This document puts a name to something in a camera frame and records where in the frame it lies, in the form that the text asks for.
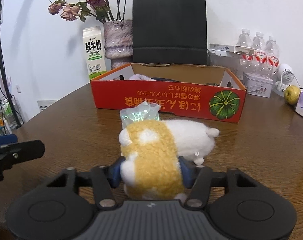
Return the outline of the middle clear water bottle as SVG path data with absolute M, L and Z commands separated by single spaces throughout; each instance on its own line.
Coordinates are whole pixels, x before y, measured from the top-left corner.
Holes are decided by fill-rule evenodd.
M 254 49 L 252 61 L 255 71 L 258 73 L 263 73 L 267 59 L 266 43 L 263 33 L 256 32 L 256 35 L 252 41 L 252 48 Z

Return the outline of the orange white plush hamster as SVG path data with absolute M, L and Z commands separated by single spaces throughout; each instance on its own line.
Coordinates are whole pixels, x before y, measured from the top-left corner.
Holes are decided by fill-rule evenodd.
M 179 157 L 202 165 L 219 134 L 217 128 L 184 119 L 129 124 L 119 134 L 120 150 L 125 158 L 120 175 L 126 195 L 135 200 L 185 202 L 187 195 Z

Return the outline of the navy blue sock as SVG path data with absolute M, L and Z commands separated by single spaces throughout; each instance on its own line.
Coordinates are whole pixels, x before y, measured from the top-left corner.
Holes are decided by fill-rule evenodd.
M 162 77 L 152 77 L 151 79 L 156 80 L 156 81 L 179 82 L 179 81 L 177 81 L 177 80 L 166 79 L 166 78 L 162 78 Z

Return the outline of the small white desk fan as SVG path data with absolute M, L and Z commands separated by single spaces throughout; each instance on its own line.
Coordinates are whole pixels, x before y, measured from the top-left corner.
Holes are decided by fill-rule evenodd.
M 273 87 L 273 91 L 279 96 L 284 96 L 284 91 L 294 80 L 294 73 L 292 68 L 286 64 L 282 63 L 278 66 L 276 71 L 276 81 Z

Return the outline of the fluffy lilac headband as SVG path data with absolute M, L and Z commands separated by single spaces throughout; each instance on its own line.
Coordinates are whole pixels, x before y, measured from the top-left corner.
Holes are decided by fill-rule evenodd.
M 135 75 L 131 76 L 129 78 L 129 80 L 132 80 L 132 81 L 154 81 L 154 79 L 152 79 L 148 76 L 145 76 L 145 75 L 141 75 L 141 74 L 135 74 Z

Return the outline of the clear plastic food container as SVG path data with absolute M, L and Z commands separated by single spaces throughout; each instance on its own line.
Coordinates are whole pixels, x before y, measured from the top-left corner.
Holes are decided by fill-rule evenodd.
M 240 69 L 240 54 L 210 49 L 208 57 L 211 66 L 225 67 L 233 72 L 239 80 L 243 79 L 243 71 Z

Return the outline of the left clear water bottle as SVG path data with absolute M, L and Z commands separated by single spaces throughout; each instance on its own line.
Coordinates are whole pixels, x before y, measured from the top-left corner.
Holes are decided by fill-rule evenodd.
M 239 35 L 237 46 L 241 47 L 251 47 L 252 46 L 252 40 L 250 38 L 250 31 L 248 29 L 242 29 L 241 34 Z M 238 77 L 240 80 L 243 79 L 243 73 L 244 70 L 250 66 L 250 62 L 252 60 L 251 55 L 243 54 L 241 55 L 240 62 L 239 62 L 239 68 L 238 68 Z

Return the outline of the white floral tin box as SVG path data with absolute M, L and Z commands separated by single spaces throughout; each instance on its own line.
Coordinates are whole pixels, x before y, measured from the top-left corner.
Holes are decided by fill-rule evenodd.
M 242 83 L 249 95 L 264 98 L 269 98 L 271 95 L 273 80 L 267 76 L 244 72 Z

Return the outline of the clear water bottle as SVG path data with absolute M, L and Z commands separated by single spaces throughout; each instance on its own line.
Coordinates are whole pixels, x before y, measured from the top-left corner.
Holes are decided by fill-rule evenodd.
M 258 73 L 263 73 L 267 59 L 266 43 L 263 33 L 256 32 L 256 35 L 252 41 L 252 48 L 254 49 L 252 61 L 255 71 Z
M 252 46 L 252 40 L 250 38 L 250 31 L 248 29 L 242 29 L 241 34 L 239 35 L 237 46 L 241 47 L 251 47 Z M 251 55 L 243 54 L 241 55 L 240 62 L 239 62 L 239 68 L 238 68 L 238 77 L 240 80 L 243 79 L 243 73 L 244 70 L 250 66 L 250 62 L 252 60 Z
M 269 37 L 269 40 L 266 43 L 266 64 L 267 64 L 267 71 L 268 76 L 273 78 L 275 72 L 278 70 L 279 65 L 279 46 L 277 44 L 277 39 L 273 36 Z

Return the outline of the black paper shopping bag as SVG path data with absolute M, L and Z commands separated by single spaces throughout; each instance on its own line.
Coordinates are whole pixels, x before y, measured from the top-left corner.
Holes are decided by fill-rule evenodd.
M 135 63 L 207 63 L 206 0 L 133 0 Z

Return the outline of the dried pink rose bouquet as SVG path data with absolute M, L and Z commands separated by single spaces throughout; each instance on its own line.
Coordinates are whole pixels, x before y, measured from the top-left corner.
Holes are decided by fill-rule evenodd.
M 66 0 L 56 0 L 48 6 L 51 15 L 59 15 L 63 20 L 85 22 L 93 16 L 95 20 L 104 24 L 111 21 L 123 21 L 125 18 L 127 0 L 116 0 L 116 14 L 112 13 L 109 0 L 79 0 L 77 3 L 68 3 Z

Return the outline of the red orange cardboard box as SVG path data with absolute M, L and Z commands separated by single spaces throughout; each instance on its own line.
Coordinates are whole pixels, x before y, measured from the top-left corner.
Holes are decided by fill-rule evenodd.
M 135 74 L 173 79 L 132 81 Z M 146 101 L 176 116 L 237 123 L 247 89 L 229 69 L 192 64 L 130 63 L 90 81 L 97 108 L 121 110 Z

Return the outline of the black light stand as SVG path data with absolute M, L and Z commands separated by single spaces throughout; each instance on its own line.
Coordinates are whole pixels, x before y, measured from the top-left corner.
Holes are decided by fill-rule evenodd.
M 4 58 L 3 58 L 2 42 L 1 42 L 1 19 L 2 19 L 2 0 L 0 0 L 0 72 L 1 72 L 1 79 L 3 82 L 4 97 L 9 103 L 11 112 L 13 114 L 13 119 L 16 122 L 16 129 L 18 129 L 22 126 L 21 121 L 23 119 L 19 118 L 18 112 L 14 106 L 13 98 L 11 96 L 11 92 L 9 90 L 9 85 L 7 81 L 6 68 L 4 65 Z

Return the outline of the yellow green pear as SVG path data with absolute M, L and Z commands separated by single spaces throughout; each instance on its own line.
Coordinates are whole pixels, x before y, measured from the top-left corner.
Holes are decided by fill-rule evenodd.
M 289 85 L 284 91 L 284 99 L 288 105 L 295 106 L 298 103 L 301 90 L 295 85 Z

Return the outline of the white wall socket panel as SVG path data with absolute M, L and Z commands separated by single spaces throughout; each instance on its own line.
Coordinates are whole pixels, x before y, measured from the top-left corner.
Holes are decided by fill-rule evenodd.
M 49 106 L 51 106 L 55 102 L 56 102 L 56 100 L 38 100 L 37 101 L 40 111 L 44 111 L 45 109 L 47 109 Z

